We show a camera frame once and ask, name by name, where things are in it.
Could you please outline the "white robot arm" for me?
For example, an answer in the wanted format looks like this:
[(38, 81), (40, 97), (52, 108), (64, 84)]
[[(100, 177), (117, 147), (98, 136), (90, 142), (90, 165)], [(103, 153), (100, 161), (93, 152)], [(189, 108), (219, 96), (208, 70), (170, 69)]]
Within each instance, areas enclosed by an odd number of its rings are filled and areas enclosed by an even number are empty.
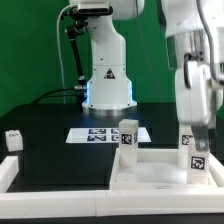
[(117, 115), (137, 106), (127, 70), (144, 68), (140, 42), (119, 34), (114, 23), (139, 17), (147, 4), (156, 7), (165, 38), (174, 42), (178, 121), (191, 128), (196, 148), (206, 151), (218, 109), (212, 93), (224, 88), (224, 0), (69, 0), (74, 29), (87, 31), (91, 43), (92, 75), (81, 107)]

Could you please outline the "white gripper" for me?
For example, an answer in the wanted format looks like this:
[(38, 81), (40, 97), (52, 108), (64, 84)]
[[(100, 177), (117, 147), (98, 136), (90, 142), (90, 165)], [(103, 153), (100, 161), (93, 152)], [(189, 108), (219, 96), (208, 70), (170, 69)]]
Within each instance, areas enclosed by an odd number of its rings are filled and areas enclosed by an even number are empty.
[(192, 127), (196, 150), (209, 150), (206, 126), (215, 126), (223, 103), (223, 88), (211, 80), (209, 67), (190, 61), (175, 73), (176, 110), (179, 123)]

